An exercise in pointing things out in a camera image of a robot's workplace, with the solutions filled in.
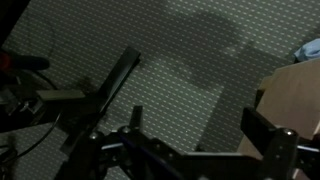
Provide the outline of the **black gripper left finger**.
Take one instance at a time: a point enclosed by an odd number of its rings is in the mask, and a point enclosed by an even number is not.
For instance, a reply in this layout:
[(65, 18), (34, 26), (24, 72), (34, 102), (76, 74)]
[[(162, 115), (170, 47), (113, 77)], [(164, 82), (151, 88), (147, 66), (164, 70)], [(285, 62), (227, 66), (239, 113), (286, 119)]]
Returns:
[(135, 106), (132, 111), (129, 127), (131, 129), (140, 129), (143, 120), (143, 107)]

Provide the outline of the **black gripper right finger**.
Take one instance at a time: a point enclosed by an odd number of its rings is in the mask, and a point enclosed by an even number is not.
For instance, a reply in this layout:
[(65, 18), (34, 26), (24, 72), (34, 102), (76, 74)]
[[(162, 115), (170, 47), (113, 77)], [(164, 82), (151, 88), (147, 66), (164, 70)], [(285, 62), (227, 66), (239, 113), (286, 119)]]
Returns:
[(256, 150), (263, 155), (274, 136), (276, 127), (254, 108), (245, 107), (240, 129)]

